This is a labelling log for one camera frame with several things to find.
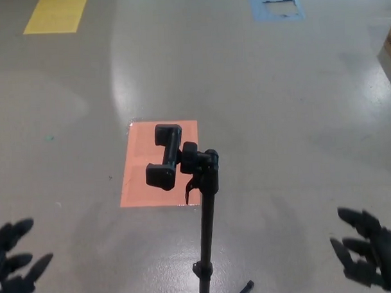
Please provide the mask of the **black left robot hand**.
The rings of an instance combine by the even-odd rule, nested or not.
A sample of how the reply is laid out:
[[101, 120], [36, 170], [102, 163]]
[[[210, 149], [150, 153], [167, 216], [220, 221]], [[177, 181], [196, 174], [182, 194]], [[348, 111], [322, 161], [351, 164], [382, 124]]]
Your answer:
[[32, 266], [27, 275], [15, 274], [27, 266], [33, 256], [31, 253], [8, 256], [8, 253], [33, 226], [32, 218], [24, 218], [14, 224], [7, 222], [0, 227], [0, 293], [33, 293], [37, 280], [53, 258], [52, 253], [47, 253]]

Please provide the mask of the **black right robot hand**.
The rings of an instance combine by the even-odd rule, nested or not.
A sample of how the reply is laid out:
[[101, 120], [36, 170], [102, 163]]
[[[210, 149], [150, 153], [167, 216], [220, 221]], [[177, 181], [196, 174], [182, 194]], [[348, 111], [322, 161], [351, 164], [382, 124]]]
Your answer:
[[346, 278], [365, 287], [379, 286], [391, 293], [391, 229], [377, 217], [361, 210], [339, 207], [338, 217], [363, 237], [330, 238], [332, 248], [343, 265]]

